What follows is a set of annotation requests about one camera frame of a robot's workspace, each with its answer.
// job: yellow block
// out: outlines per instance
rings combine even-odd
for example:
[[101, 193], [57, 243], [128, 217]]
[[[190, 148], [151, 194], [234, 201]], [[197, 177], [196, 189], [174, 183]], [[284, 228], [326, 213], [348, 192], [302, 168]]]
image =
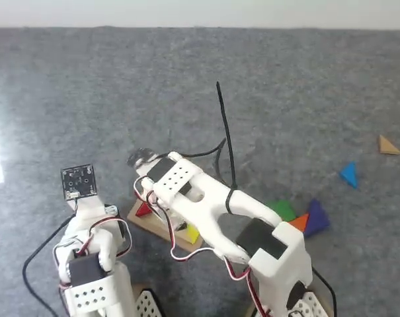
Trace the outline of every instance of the yellow block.
[[186, 228], [186, 235], [189, 237], [189, 242], [191, 242], [191, 244], [194, 244], [200, 236], [200, 233], [198, 232], [196, 227], [188, 224]]
[[379, 135], [379, 151], [383, 154], [400, 154], [400, 150], [382, 135]]

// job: white wall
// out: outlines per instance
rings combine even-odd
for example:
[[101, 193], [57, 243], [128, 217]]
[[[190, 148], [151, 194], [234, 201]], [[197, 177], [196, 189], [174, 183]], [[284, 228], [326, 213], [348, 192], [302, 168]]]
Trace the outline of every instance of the white wall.
[[400, 29], [400, 0], [0, 0], [0, 26]]

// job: green triangle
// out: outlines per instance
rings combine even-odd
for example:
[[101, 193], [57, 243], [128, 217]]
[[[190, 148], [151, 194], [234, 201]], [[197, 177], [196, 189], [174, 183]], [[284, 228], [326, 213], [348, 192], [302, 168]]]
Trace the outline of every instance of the green triangle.
[[273, 209], [283, 221], [293, 221], [297, 216], [288, 200], [269, 201], [266, 206]]

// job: gray carpet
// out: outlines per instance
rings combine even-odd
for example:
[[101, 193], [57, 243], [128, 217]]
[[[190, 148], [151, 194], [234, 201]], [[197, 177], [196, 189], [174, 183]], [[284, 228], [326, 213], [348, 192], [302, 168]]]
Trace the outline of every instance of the gray carpet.
[[[119, 28], [0, 30], [0, 316], [48, 315], [20, 271], [69, 215], [60, 168], [93, 163], [101, 197], [128, 210], [131, 150], [222, 139], [216, 80], [241, 188], [327, 210], [331, 229], [307, 248], [340, 316], [400, 316], [400, 156], [376, 143], [382, 133], [400, 148], [400, 32]], [[351, 160], [358, 190], [337, 176]], [[227, 155], [222, 168], [228, 177]], [[222, 222], [234, 236], [245, 220]], [[169, 316], [243, 315], [246, 286], [216, 257], [175, 263], [166, 242], [131, 228], [124, 261]], [[63, 316], [51, 247], [29, 277]]]

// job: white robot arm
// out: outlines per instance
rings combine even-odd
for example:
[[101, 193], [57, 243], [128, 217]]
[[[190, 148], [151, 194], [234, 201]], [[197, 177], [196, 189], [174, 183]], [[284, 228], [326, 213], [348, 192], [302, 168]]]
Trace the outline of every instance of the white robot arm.
[[96, 195], [69, 204], [76, 216], [53, 249], [69, 315], [138, 316], [130, 274], [116, 261], [118, 247], [125, 241], [118, 222], [126, 222], [117, 217], [115, 206], [105, 207]]
[[[177, 214], [198, 229], [219, 258], [249, 266], [259, 280], [259, 299], [254, 292], [252, 296], [262, 316], [313, 316], [313, 305], [304, 298], [312, 296], [316, 306], [320, 304], [307, 291], [313, 273], [302, 232], [246, 193], [235, 190], [230, 196], [227, 186], [176, 152], [163, 157], [140, 149], [128, 164], [140, 176], [141, 199], [147, 199], [158, 215]], [[228, 211], [253, 219], [237, 243], [223, 235], [217, 222]], [[316, 316], [326, 315], [322, 310]]]

